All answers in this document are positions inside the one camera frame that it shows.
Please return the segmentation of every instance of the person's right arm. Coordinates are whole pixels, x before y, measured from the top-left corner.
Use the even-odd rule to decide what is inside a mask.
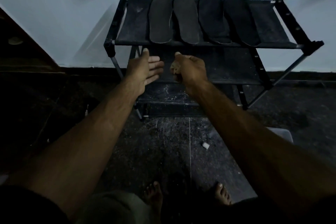
[[[283,140],[234,104],[208,81],[203,60],[181,54],[175,60],[187,94],[203,108],[258,196],[296,219],[336,195],[335,167]]]

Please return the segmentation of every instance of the gray pants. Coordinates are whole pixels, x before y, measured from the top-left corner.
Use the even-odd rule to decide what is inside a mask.
[[[77,224],[149,224],[152,211],[138,196],[123,191],[93,195],[83,207]]]

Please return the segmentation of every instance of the person's right hand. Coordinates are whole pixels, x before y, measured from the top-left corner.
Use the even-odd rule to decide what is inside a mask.
[[[205,63],[202,59],[196,58],[195,56],[182,55],[179,52],[175,53],[175,61],[181,66],[181,74],[174,75],[174,79],[182,82],[185,85],[186,93],[193,97],[193,89],[195,86],[208,81]]]

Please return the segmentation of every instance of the person's left hand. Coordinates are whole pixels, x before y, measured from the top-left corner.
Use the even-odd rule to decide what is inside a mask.
[[[164,65],[159,56],[149,56],[149,51],[145,48],[141,57],[128,61],[126,77],[139,83],[141,95],[145,92],[145,86],[157,80],[159,74],[163,73]]]

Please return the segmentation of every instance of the plastic container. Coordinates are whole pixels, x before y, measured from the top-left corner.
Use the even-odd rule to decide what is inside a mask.
[[[279,137],[282,137],[283,139],[293,143],[293,138],[291,132],[287,129],[283,128],[268,128],[271,130],[273,133],[277,134]]]

